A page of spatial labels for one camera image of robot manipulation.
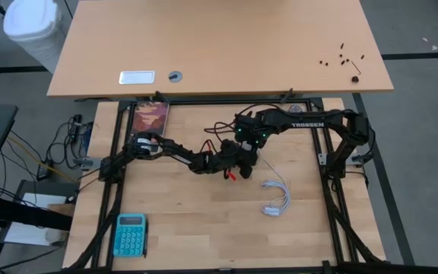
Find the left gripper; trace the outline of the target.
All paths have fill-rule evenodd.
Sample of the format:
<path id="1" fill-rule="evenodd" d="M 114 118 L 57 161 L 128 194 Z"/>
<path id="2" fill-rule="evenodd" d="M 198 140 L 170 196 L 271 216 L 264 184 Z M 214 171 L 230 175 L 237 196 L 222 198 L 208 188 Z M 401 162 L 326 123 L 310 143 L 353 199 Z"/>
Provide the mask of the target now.
<path id="1" fill-rule="evenodd" d="M 218 158 L 221 170 L 239 167 L 240 176 L 243 179 L 248 179 L 252 174 L 252 166 L 258 162 L 259 153 L 258 151 L 246 151 L 238 143 L 225 139 L 221 143 Z"/>

